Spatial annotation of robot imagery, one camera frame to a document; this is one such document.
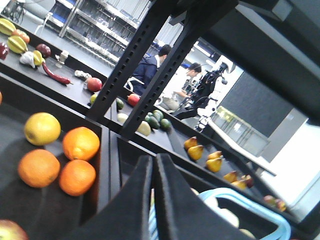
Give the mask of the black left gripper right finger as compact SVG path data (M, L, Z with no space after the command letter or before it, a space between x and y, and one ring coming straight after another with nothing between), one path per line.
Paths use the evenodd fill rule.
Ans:
M167 153L154 162L155 215L160 240L248 240L190 188Z

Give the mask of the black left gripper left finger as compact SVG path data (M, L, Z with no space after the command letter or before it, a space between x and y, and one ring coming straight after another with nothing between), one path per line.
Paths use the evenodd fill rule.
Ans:
M153 160L140 156L116 196L63 240L148 240Z

